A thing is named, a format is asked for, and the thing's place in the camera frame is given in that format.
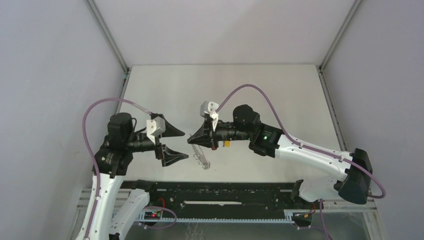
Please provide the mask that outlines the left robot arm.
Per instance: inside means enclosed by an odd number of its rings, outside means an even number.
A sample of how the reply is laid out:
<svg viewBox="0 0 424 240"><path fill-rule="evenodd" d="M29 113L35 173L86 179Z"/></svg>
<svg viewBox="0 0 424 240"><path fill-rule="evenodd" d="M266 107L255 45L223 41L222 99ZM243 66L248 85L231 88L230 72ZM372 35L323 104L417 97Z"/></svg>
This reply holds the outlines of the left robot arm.
<svg viewBox="0 0 424 240"><path fill-rule="evenodd" d="M124 205L113 215L115 202L134 153L154 152L163 167L187 159L185 153L169 149L161 138L185 133L162 114L152 113L145 130L135 130L137 121L129 113L110 117L107 135L94 155L93 183L78 240L123 240L143 208L153 208L158 194L147 187L135 187Z"/></svg>

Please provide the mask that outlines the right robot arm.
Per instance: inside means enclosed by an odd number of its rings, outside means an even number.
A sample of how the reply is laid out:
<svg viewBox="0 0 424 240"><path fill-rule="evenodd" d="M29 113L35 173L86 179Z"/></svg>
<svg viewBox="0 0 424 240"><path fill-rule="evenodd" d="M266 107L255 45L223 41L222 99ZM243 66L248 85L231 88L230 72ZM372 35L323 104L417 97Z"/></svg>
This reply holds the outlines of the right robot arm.
<svg viewBox="0 0 424 240"><path fill-rule="evenodd" d="M216 150L219 142L249 141L255 154L295 161L326 173L327 177L296 181L290 196L295 208L304 209L310 202L332 197L357 205L368 201L373 168L365 150L330 151L304 141L294 143L282 129L262 123L260 114L247 104L233 110L232 122L219 120L213 108L201 116L203 125L189 137L188 144Z"/></svg>

